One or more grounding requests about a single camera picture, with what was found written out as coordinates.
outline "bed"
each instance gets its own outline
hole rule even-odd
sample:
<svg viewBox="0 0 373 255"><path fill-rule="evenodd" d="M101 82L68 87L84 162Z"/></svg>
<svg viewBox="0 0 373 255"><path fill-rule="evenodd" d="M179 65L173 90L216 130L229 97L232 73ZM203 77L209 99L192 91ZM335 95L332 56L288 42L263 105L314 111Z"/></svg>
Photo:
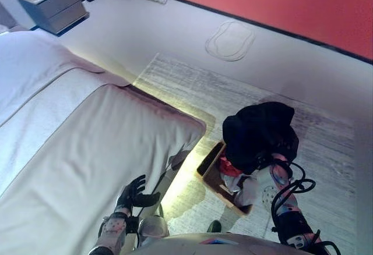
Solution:
<svg viewBox="0 0 373 255"><path fill-rule="evenodd" d="M0 254L86 254L122 187L164 194L205 132L42 31L0 36L0 89Z"/></svg>

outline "floor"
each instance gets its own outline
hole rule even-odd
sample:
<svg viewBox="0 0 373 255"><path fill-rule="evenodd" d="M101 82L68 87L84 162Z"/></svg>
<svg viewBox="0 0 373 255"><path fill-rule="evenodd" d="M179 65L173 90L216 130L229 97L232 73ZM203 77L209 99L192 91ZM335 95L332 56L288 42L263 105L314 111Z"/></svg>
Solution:
<svg viewBox="0 0 373 255"><path fill-rule="evenodd" d="M372 106L370 64L251 26L256 38L246 57L226 62L205 41L228 17L184 3L147 0L85 2L90 17L62 35L74 53L135 78L158 52L279 93L355 121L358 240L372 250Z"/></svg>
<svg viewBox="0 0 373 255"><path fill-rule="evenodd" d="M240 217L207 189L195 172L221 140L227 116L258 102L279 101L295 109L291 125L300 139L296 163L304 167L307 178L316 181L314 190L297 195L307 222L311 228L320 229L321 238L333 241L342 254L356 254L356 163L351 121L163 54L154 58L135 86L207 124L205 135L162 199L171 235L205 232L214 219L219 219L223 232L278 241L260 190L253 209ZM299 171L293 170L298 178Z"/></svg>

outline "black glove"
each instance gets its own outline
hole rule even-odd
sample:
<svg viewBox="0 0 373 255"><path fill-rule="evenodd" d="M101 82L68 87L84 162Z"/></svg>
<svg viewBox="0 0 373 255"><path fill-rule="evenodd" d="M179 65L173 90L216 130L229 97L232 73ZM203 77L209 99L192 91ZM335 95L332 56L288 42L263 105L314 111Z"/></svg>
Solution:
<svg viewBox="0 0 373 255"><path fill-rule="evenodd" d="M280 102L251 105L223 122L226 157L232 165L250 175L273 162L272 154L288 161L297 156L298 137L290 127L294 109Z"/></svg>
<svg viewBox="0 0 373 255"><path fill-rule="evenodd" d="M155 205L160 198L160 193L144 195L141 192L145 190L145 175L141 175L127 185L117 200L115 208L127 208L132 213L132 207L151 207Z"/></svg>

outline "drawer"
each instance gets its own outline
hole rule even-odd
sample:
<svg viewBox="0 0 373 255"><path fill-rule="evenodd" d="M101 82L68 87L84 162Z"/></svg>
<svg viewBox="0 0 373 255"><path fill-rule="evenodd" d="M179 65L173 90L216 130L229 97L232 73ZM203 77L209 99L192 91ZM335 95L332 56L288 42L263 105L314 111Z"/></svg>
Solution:
<svg viewBox="0 0 373 255"><path fill-rule="evenodd" d="M80 0L45 0L38 4L38 8L46 18L49 18L75 4L77 1Z"/></svg>
<svg viewBox="0 0 373 255"><path fill-rule="evenodd" d="M72 6L64 9L62 12L57 13L55 16L48 19L54 33L58 33L66 26L75 22L86 14L86 10L81 1L76 2Z"/></svg>

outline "wall baseboard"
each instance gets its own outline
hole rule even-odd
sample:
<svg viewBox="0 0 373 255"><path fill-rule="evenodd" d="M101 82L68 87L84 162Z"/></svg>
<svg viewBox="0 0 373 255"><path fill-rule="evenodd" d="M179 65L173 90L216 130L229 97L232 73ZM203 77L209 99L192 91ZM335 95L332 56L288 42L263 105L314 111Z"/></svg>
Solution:
<svg viewBox="0 0 373 255"><path fill-rule="evenodd" d="M257 21L251 20L251 19L247 19L247 18L238 16L238 15L233 15L233 14L228 13L228 12L223 12L223 11L218 10L218 9L210 8L208 6L201 5L199 3L194 3L194 2L191 2L191 1L188 1L188 0L176 0L176 1L179 1L179 2L182 2L182 3L187 3L188 5L196 6L197 8L205 9L205 10L208 10L210 12L218 13L220 15L232 17L232 18L240 20L242 22L246 22L246 23L253 24L255 26L261 27L261 28L265 28L265 29L268 29L268 30L271 30L271 31L275 31L277 33L284 34L284 35L287 35L287 36L292 37L292 38L297 38L299 40L306 41L308 43L315 44L315 45L318 45L320 47L324 47L324 48L330 49L332 51L336 51L338 53L347 55L349 57L358 59L358 60L363 61L365 63L373 64L373 59L369 59L367 57L361 56L359 54L355 54L353 52L344 50L342 48L335 47L335 46L330 45L330 44L326 44L326 43L321 42L321 41L313 40L311 38L308 38L308 37L305 37L305 36L302 36L302 35L298 35L298 34L295 34L295 33L289 32L289 31L285 31L285 30L282 30L282 29L279 29L279 28L276 28L276 27L273 27L273 26L270 26L270 25L267 25L267 24L263 24L261 22L257 22Z"/></svg>

